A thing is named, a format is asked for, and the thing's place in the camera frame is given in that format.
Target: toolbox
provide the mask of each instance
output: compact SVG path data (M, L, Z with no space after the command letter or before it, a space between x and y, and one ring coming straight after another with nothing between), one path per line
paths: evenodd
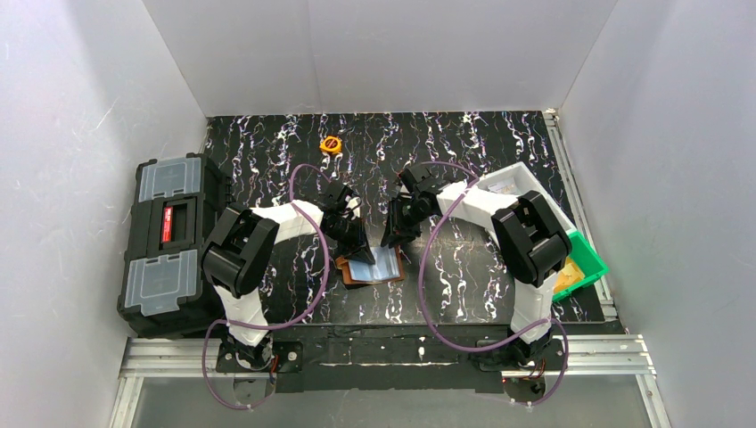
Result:
M137 167L118 312L139 336L183 337L222 317L199 257L231 201L230 186L202 154Z

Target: black marble table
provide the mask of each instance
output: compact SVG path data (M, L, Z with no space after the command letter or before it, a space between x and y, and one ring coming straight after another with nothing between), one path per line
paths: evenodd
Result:
M327 156L320 141L336 135L343 152ZM570 203L556 166L540 112L324 114L239 116L210 119L207 153L234 182L237 201L254 207L286 203L288 177L301 163L318 166L362 196L362 216L371 245L380 244L394 182L406 165L419 161L460 162L476 174L525 162L568 216ZM464 174L438 167L457 181ZM324 185L317 173L297 177L299 199L314 200ZM306 321L312 324L423 324L417 300L419 259L437 218L423 235L402 249L404 281L347 290L332 273L327 292ZM331 242L331 251L335 243ZM323 254L314 236L276 245L260 286L266 318L281 323L299 314L314 298L323 272ZM513 314L514 282L493 242L478 226L451 220L433 243L426 269L426 299L442 324L507 324ZM594 287L553 306L566 322L603 322Z

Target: yellow tape measure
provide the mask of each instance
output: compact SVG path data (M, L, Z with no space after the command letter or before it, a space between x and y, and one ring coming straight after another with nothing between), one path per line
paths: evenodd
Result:
M341 139L338 136L327 136L320 143L320 150L328 154L341 153Z

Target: wire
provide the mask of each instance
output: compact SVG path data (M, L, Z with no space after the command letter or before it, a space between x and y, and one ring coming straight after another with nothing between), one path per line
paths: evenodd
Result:
M462 171L466 172L467 174L470 174L473 177L473 180L467 185L467 187L464 189L464 191L454 200L454 202L452 202L452 204L449 207L449 209L447 210L447 212L445 212L444 215L441 216L441 220L439 220L439 222L436 223L436 226L431 231L431 237L428 238L428 243L425 244L425 249L423 250L423 256L420 258L420 272L418 273L418 278L417 278L417 297L418 297L418 300L420 301L420 310L421 310L421 312L423 312L423 318L425 318L425 324L428 325L428 328L431 329L431 332L433 333L434 336L436 336L436 338L438 340L440 340L444 344L448 345L450 348L452 348L454 350L459 350L459 351L462 351L462 352L487 352L487 351L490 351L490 350L495 350L497 348L500 348L502 346L505 346L505 345L513 342L518 337L522 336L523 334L527 333L529 330L531 330L531 329L533 329L533 328L535 328L535 327L537 327L539 325L542 325L542 324L545 324L545 323L548 323L548 322L551 322L551 323L555 324L559 328L559 330L562 331L562 334L563 334L564 362L563 362L563 366L562 366L562 371L559 373L559 376L556 379L554 387L551 388L551 390L549 390L546 394L544 394L544 396L542 398L540 398L540 399L538 399L536 401L533 401L532 403L529 403L529 404L532 404L532 405L540 404L544 400L546 400L547 398L551 397L552 394L554 394L554 391L556 390L556 388L558 388L559 385L562 383L562 379L564 378L564 373L567 371L567 357L569 356L569 346L567 344L567 333L564 331L564 327L562 326L562 324L557 319L555 319L555 318L551 318L551 319L549 319L549 318L542 318L542 319L539 319L537 321L534 321L533 323L530 323L530 324L526 325L522 330L520 330L519 332L517 332L517 333L515 333L515 334L513 334L513 335L511 335L509 337L507 337L503 341L496 342L496 343L493 343L493 344L490 344L490 345L487 345L487 346L481 346L479 348L478 347L462 346L462 345L459 345L459 344L456 344L456 343L450 341L449 339L447 339L446 337L444 337L444 335L439 332L438 327L436 327L436 325L433 324L433 320L431 319L431 312L428 310L428 306L425 304L425 281L423 279L424 276L425 276L425 265L426 265L426 262L428 260L429 255L431 253L431 245L433 244L433 241L436 240L436 237L439 235L439 231L441 229L441 226L443 226L443 224L446 223L446 221L451 216L451 213L454 212L454 209L462 202L462 200L467 195L467 193L470 191L470 189L473 188L473 186L475 186L476 184L478 184L478 182L481 179L477 175L475 175L475 173L473 173L472 171L470 171L469 169L467 169L465 167L462 167L460 165L456 165L454 163L441 162L441 161L429 161L429 162L423 162L423 165L446 165L446 166L449 166L449 167L452 167L452 168L461 169Z
M307 212L302 210L300 207L297 206L296 203L294 203L294 187L293 187L294 178L297 176L297 172L299 172L299 170L302 168L312 168L316 170L317 172L319 172L320 175L323 176L329 182L331 180L328 179L328 176L323 171L321 171L314 165L309 165L307 163L297 165L297 167L294 168L294 171L292 171L292 176L289 177L289 199L291 200L292 207L297 212L299 212L299 214L301 214L302 217L304 217L307 220L307 222L315 229L315 232L317 233L317 237L320 240L320 246L323 248L325 268L324 268L323 275L320 277L320 288L318 289L315 298L312 300L309 306L298 317L295 317L294 319L290 319L289 321L283 324L254 325L254 324L243 323L241 321L235 321L233 319L229 319L227 321L223 319L217 319L213 321L212 324L210 324L210 327L208 327L208 331L205 333L205 342L202 344L202 377L205 379L205 384L208 385L208 390L210 390L210 394L212 394L215 400L218 403L222 404L223 406L234 409L234 410L246 410L248 408L255 408L261 405L262 403L264 403L273 394L271 393L264 399L257 401L255 403L242 405L242 406L231 404L225 401L223 398L221 398L220 395L218 395L218 393L215 391L215 389L213 389L212 384L210 383L210 379L208 377L208 368L205 366L205 359L208 353L208 345L210 343L210 333L212 333L213 328L215 328L216 325L224 324L224 323L229 324L229 325L237 325L244 328L250 328L253 330L267 330L267 331L283 330L284 328L291 327L292 325L299 323L299 321L304 319L306 316L308 316L315 310L315 307L317 306L317 304L320 302L321 299L323 299L323 296L325 294L325 287L328 284L328 274L330 273L330 269L331 269L331 256L328 253L328 242L325 240L325 235L323 235L323 231L320 230L320 225L318 225L317 222L312 217L310 217Z

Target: gray wall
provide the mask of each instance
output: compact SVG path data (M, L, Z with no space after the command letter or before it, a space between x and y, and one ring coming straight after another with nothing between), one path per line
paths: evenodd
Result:
M0 426L109 420L135 168L205 120L141 2L0 0Z
M676 426L752 426L756 3L620 0L562 109Z
M558 107L616 0L144 0L202 110Z

